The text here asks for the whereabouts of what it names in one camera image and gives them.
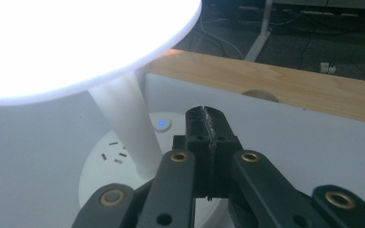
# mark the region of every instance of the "lamp base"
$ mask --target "lamp base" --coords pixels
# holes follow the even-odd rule
[[[184,115],[171,112],[154,112],[149,115],[162,152],[170,151],[174,135],[185,134]],[[147,181],[138,174],[127,148],[111,130],[99,140],[87,157],[79,183],[80,206],[85,205],[90,196],[104,185],[117,182],[137,189]],[[227,219],[226,199],[197,199],[195,227],[219,227],[221,224],[226,227]]]

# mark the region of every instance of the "gray carpet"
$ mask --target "gray carpet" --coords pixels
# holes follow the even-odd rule
[[[226,19],[205,5],[199,23],[175,48],[242,59],[259,34],[262,14],[244,9]],[[274,10],[271,21],[272,34],[256,62],[313,72],[321,62],[333,62],[336,76],[365,80],[365,17]]]

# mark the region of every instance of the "wooden plank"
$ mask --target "wooden plank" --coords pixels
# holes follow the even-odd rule
[[[284,104],[365,122],[365,81],[175,49],[146,71],[235,93],[261,89]]]

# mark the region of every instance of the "desk lamp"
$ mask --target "desk lamp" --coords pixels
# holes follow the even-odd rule
[[[88,90],[138,174],[154,177],[162,153],[134,70],[185,36],[200,16],[201,3],[0,1],[0,106]]]

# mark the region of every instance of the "glowing lamp shade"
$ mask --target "glowing lamp shade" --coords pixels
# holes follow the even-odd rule
[[[0,1],[0,105],[87,90],[176,45],[201,0]]]

